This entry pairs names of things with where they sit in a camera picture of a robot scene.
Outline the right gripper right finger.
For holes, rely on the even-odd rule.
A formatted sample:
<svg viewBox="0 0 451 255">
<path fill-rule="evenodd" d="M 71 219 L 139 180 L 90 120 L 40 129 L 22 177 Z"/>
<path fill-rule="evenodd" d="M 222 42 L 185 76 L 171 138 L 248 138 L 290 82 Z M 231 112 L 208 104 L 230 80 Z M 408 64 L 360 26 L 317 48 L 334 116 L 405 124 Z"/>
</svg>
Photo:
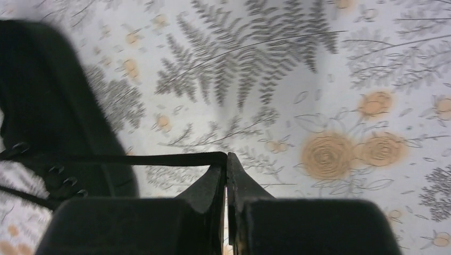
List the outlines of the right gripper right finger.
<svg viewBox="0 0 451 255">
<path fill-rule="evenodd" d="M 382 211 L 362 199 L 276 198 L 227 155 L 234 254 L 400 254 Z"/>
</svg>

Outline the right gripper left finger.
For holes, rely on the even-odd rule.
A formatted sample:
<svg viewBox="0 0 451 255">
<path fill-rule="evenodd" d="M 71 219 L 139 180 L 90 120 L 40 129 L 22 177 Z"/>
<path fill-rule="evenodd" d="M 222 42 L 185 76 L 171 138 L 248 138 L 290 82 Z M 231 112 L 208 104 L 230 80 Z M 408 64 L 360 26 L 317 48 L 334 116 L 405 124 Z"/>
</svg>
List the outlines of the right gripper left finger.
<svg viewBox="0 0 451 255">
<path fill-rule="evenodd" d="M 221 254 L 220 166 L 174 198 L 85 198 L 54 214 L 36 254 Z"/>
</svg>

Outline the black sneaker with laces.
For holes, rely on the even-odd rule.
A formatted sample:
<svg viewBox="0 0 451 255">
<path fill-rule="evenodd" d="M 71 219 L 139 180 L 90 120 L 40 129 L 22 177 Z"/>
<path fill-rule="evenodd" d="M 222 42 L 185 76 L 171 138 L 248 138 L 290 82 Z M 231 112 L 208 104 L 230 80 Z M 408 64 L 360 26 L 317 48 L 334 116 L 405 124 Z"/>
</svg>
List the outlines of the black sneaker with laces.
<svg viewBox="0 0 451 255">
<path fill-rule="evenodd" d="M 1 162 L 44 181 L 48 197 L 1 186 L 48 209 L 74 198 L 136 198 L 134 165 L 208 166 L 180 198 L 199 211 L 224 203 L 226 155 L 127 156 L 68 41 L 42 23 L 1 21 Z"/>
</svg>

